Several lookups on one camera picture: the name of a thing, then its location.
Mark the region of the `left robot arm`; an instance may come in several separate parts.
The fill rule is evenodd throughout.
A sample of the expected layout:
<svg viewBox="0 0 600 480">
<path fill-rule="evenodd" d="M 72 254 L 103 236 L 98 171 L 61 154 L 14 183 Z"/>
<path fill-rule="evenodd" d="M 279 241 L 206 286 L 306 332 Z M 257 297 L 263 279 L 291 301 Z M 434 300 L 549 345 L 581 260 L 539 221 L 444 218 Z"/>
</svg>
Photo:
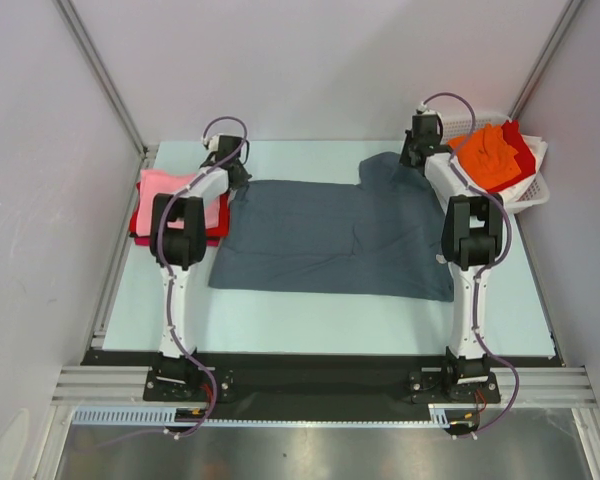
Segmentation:
<svg viewBox="0 0 600 480">
<path fill-rule="evenodd" d="M 163 333 L 146 379 L 146 401 L 210 399 L 210 381 L 195 357 L 188 298 L 197 267 L 207 250 L 206 209 L 249 182 L 241 154 L 244 137 L 227 134 L 203 140 L 208 152 L 194 176 L 181 186 L 157 194 L 152 203 L 150 252 L 160 267 L 164 289 Z"/>
</svg>

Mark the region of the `grey blue t shirt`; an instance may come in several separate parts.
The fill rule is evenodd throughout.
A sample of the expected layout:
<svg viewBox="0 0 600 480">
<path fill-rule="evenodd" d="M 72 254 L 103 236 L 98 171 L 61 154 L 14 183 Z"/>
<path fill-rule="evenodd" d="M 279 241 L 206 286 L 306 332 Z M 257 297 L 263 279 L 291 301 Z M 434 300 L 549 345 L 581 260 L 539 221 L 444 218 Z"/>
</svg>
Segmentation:
<svg viewBox="0 0 600 480">
<path fill-rule="evenodd" d="M 444 213 L 433 187 L 390 152 L 358 173 L 356 184 L 259 180 L 238 190 L 209 286 L 452 301 L 436 259 Z"/>
</svg>

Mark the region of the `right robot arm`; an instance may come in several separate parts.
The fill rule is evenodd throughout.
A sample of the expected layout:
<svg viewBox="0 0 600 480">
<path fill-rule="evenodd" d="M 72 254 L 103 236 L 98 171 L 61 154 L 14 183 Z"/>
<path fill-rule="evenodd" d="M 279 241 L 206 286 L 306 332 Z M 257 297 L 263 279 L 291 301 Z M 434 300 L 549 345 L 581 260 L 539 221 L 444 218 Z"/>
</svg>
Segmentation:
<svg viewBox="0 0 600 480">
<path fill-rule="evenodd" d="M 486 197 L 461 172 L 453 149 L 443 143 L 441 116 L 427 107 L 412 117 L 400 163 L 423 174 L 443 207 L 438 261 L 449 267 L 454 287 L 452 333 L 442 366 L 409 375 L 411 401 L 469 403 L 497 395 L 484 323 L 490 267 L 503 247 L 500 201 Z"/>
</svg>

